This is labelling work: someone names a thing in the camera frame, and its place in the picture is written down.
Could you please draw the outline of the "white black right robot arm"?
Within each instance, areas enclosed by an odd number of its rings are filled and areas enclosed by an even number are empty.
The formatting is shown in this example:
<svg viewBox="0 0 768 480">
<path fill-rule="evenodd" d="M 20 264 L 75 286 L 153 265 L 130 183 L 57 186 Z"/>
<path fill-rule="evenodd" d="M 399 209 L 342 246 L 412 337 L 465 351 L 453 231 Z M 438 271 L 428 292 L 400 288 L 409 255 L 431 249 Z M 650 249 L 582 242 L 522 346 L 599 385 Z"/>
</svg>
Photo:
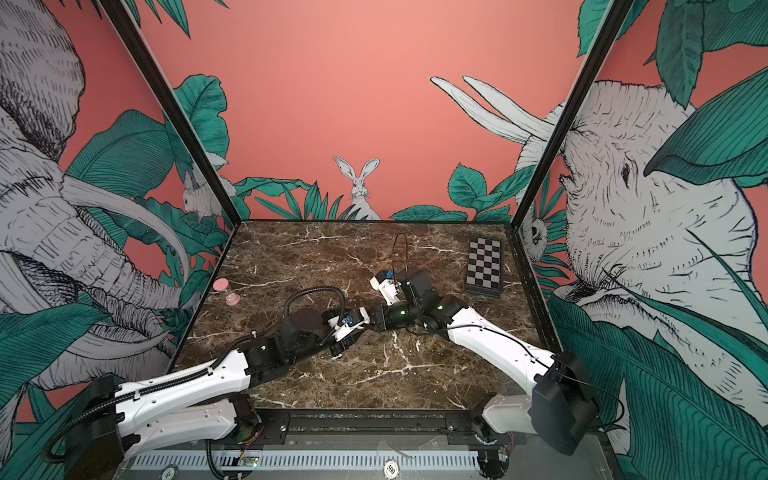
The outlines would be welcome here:
<svg viewBox="0 0 768 480">
<path fill-rule="evenodd" d="M 495 395 L 483 404 L 482 426 L 495 434 L 535 434 L 561 454 L 575 453 L 599 413 L 596 387 L 575 354 L 553 353 L 515 337 L 463 299 L 439 294 L 421 270 L 400 281 L 380 271 L 370 284 L 384 299 L 370 314 L 375 330 L 421 326 L 479 355 L 524 391 Z"/>
</svg>

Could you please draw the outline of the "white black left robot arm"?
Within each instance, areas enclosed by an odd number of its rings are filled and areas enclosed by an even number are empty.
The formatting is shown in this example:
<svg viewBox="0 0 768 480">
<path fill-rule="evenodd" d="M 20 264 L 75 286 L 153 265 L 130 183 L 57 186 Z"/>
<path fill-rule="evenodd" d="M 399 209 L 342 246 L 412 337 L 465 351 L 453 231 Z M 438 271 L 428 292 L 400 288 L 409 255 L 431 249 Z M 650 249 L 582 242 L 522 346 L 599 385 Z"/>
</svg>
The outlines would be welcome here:
<svg viewBox="0 0 768 480">
<path fill-rule="evenodd" d="M 263 334 L 235 340 L 207 363 L 138 382 L 102 377 L 81 394 L 41 458 L 63 465 L 68 478 L 90 479 L 147 450 L 223 438 L 256 420 L 246 390 L 323 351 L 341 354 L 370 324 L 363 308 L 304 308 Z"/>
</svg>

